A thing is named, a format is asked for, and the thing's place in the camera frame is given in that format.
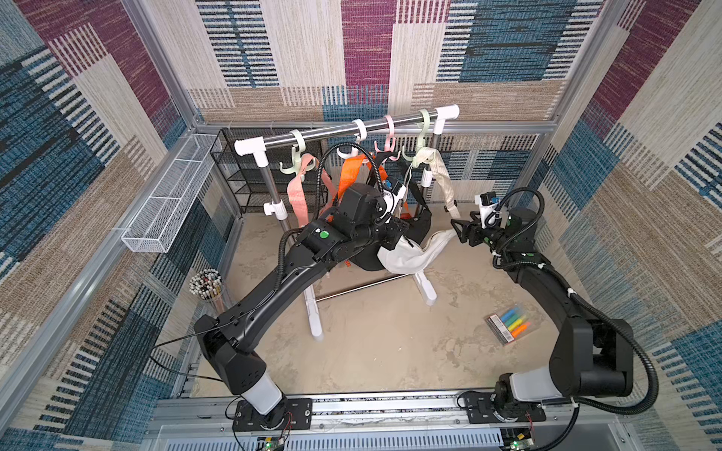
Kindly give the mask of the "cream white sling bag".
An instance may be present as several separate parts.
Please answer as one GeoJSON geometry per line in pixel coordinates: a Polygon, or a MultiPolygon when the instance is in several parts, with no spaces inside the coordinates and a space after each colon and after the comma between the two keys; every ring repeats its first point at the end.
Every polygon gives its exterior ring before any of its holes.
{"type": "MultiPolygon", "coordinates": [[[[432,178],[436,180],[436,184],[441,188],[442,194],[445,196],[445,208],[452,219],[460,219],[461,214],[457,208],[455,193],[449,172],[447,172],[441,154],[435,148],[423,148],[419,157],[422,163],[426,163],[431,170],[432,178]]],[[[411,170],[413,167],[406,169],[402,183],[407,185],[411,179],[411,170]]],[[[447,244],[453,238],[452,230],[440,230],[432,234],[427,244],[422,247],[420,244],[414,244],[407,240],[404,235],[400,238],[396,248],[388,251],[382,248],[378,251],[378,257],[385,269],[393,274],[416,274],[423,272],[430,266],[434,260],[441,254],[447,244]]]]}

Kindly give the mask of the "black sling bag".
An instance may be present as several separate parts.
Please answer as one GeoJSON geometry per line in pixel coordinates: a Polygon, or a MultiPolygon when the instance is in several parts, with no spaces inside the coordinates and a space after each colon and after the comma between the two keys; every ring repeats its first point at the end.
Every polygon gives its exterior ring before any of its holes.
{"type": "MultiPolygon", "coordinates": [[[[406,221],[409,227],[404,232],[404,237],[414,244],[422,244],[432,225],[432,213],[428,207],[425,197],[419,185],[410,180],[408,190],[417,202],[419,212],[414,216],[410,212],[404,212],[400,219],[406,221]]],[[[378,257],[378,251],[382,250],[380,244],[372,244],[367,246],[358,255],[350,259],[351,263],[368,272],[378,272],[385,270],[385,266],[378,257]]]]}

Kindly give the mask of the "orange sling bag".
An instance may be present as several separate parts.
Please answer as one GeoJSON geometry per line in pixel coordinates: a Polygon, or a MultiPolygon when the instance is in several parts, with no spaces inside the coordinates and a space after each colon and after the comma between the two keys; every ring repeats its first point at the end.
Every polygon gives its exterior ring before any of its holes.
{"type": "MultiPolygon", "coordinates": [[[[338,185],[338,193],[334,196],[334,205],[342,199],[344,192],[351,187],[358,178],[360,169],[363,165],[368,167],[369,177],[372,176],[372,164],[363,156],[351,157],[344,161],[341,173],[340,184],[338,185]]],[[[381,261],[377,257],[378,249],[373,250],[370,246],[363,252],[351,259],[351,263],[368,272],[379,272],[385,270],[381,261]]]]}

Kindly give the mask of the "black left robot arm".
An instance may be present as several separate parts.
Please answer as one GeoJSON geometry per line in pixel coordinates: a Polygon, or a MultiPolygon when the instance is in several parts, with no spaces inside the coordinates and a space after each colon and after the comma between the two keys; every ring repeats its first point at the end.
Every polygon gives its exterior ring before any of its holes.
{"type": "Polygon", "coordinates": [[[287,398],[271,379],[255,349],[273,322],[302,292],[338,264],[351,261],[367,272],[383,270],[378,252],[392,250],[408,229],[394,216],[393,195],[385,190],[372,153],[355,145],[370,163],[370,180],[354,182],[317,208],[304,226],[279,241],[278,264],[243,300],[219,317],[194,325],[203,356],[229,391],[261,416],[261,427],[286,426],[287,398]]]}

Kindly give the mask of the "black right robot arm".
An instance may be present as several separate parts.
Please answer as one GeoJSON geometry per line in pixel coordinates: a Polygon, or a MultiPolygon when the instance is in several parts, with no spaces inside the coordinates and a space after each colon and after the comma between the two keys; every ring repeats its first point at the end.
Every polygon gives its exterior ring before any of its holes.
{"type": "Polygon", "coordinates": [[[527,291],[558,329],[558,338],[542,368],[499,377],[492,404],[496,415],[511,421],[540,403],[582,404],[615,415],[641,415],[659,395],[654,363],[623,319],[612,319],[586,301],[536,246],[545,198],[536,210],[512,208],[513,189],[499,197],[477,195],[469,220],[454,219],[463,244],[488,245],[492,265],[527,291]]]}

